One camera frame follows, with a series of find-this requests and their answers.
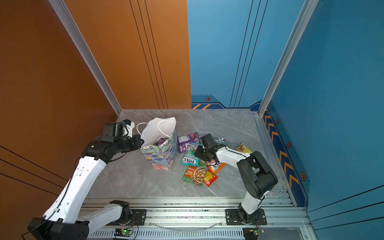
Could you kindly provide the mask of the floral paper gift bag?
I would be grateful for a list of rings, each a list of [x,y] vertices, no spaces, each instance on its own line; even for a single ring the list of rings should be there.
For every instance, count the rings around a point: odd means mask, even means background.
[[[170,171],[177,151],[177,121],[154,118],[149,122],[137,124],[141,139],[144,141],[140,150],[154,169]]]

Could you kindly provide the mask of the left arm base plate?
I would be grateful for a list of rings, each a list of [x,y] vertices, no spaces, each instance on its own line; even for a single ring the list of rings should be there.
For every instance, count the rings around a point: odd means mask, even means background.
[[[147,216],[146,209],[133,209],[126,220],[117,220],[107,224],[107,226],[144,226]]]

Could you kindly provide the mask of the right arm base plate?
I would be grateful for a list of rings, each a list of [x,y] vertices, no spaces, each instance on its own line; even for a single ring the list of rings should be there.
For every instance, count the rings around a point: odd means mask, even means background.
[[[267,218],[263,209],[257,209],[253,214],[249,215],[244,210],[226,209],[226,223],[229,226],[234,225],[267,225]]]

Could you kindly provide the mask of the teal Fox's mint candy bag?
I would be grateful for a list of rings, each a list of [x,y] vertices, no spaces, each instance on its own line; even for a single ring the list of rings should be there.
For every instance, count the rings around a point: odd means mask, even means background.
[[[198,167],[200,159],[195,156],[198,147],[202,147],[200,143],[187,143],[184,156],[180,160],[180,164],[185,166]]]

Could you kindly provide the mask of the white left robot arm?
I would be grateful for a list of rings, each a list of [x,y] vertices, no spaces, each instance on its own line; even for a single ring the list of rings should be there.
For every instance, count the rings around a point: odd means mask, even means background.
[[[99,174],[108,163],[116,160],[114,156],[139,150],[143,144],[139,135],[89,143],[58,198],[41,218],[30,221],[28,232],[37,240],[85,240],[110,223],[132,223],[133,213],[125,201],[112,201],[83,219],[79,218],[79,213]]]

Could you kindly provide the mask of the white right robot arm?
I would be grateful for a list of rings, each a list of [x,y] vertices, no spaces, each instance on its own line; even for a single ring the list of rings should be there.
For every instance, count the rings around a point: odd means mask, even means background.
[[[201,137],[202,146],[196,157],[206,163],[215,161],[239,170],[247,193],[239,204],[238,211],[226,210],[228,225],[267,225],[266,214],[261,208],[266,195],[278,184],[278,177],[260,152],[242,153],[221,145],[207,134]]]

